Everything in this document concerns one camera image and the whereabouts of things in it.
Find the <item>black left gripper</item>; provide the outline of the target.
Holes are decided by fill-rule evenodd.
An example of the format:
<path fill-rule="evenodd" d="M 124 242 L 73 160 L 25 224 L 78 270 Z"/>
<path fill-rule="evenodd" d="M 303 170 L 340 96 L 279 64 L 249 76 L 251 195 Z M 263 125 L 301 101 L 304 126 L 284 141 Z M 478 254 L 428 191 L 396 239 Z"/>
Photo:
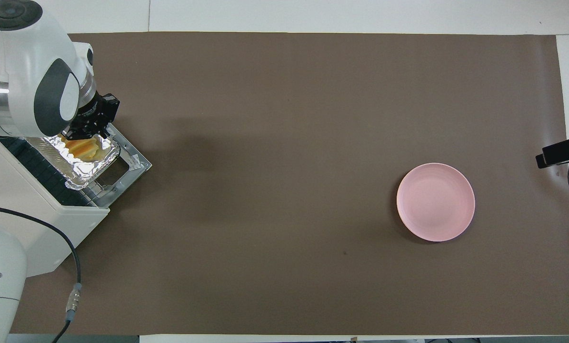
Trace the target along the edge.
<path fill-rule="evenodd" d="M 64 131 L 64 138 L 68 141 L 82 140 L 83 131 L 95 131 L 95 135 L 110 138 L 110 124 L 115 120 L 119 106 L 119 99 L 111 93 L 95 93 L 92 100 L 77 110 L 77 115 Z"/>

